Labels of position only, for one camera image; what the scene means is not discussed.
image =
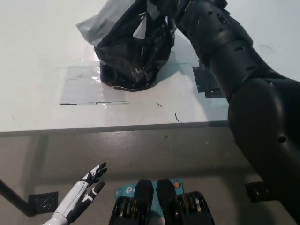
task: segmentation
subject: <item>table surface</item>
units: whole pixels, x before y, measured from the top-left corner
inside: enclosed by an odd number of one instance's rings
[[[262,58],[300,81],[300,1],[227,1],[227,10],[245,27]],[[131,93],[98,82],[94,97],[101,104],[60,106],[68,74],[97,69],[93,48],[75,25],[97,14],[105,2],[11,0],[0,7],[0,135],[224,123],[228,104],[197,92],[192,66],[198,58],[180,32],[154,87]]]

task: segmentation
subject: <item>white robotic hand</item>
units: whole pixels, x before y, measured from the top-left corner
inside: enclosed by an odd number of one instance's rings
[[[103,188],[104,182],[99,181],[99,177],[106,172],[105,166],[106,163],[96,166],[77,182],[57,207],[52,218],[43,225],[68,225],[74,222]],[[98,184],[84,196],[87,188],[94,183]]]

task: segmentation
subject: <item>teal box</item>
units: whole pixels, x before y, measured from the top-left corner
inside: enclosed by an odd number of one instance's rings
[[[180,195],[183,194],[183,184],[181,180],[171,180],[175,187],[176,194]],[[163,217],[163,212],[161,210],[161,207],[158,202],[158,195],[156,193],[156,186],[157,186],[157,181],[153,181],[153,189],[154,189],[154,194],[153,194],[153,201],[152,201],[152,207],[151,207],[151,213],[150,217],[151,218],[156,218],[156,217]],[[125,197],[133,197],[135,193],[135,186],[136,184],[125,184],[121,186],[117,191],[116,191],[116,199],[119,198],[120,196],[125,196]]]

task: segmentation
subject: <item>black table leg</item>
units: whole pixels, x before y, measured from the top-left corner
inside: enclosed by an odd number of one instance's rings
[[[16,192],[14,192],[9,186],[7,186],[0,179],[0,195],[6,198],[10,203],[17,207],[22,213],[28,217],[35,216],[37,211],[29,206]]]

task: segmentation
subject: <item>concrete floor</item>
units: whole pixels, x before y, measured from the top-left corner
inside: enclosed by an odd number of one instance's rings
[[[226,127],[0,138],[0,177],[18,194],[59,191],[60,200],[95,165],[106,182],[75,225],[107,225],[122,184],[140,178],[183,179],[205,196],[216,225],[296,224],[278,202],[250,203],[244,184],[260,181]],[[38,225],[0,196],[0,224]]]

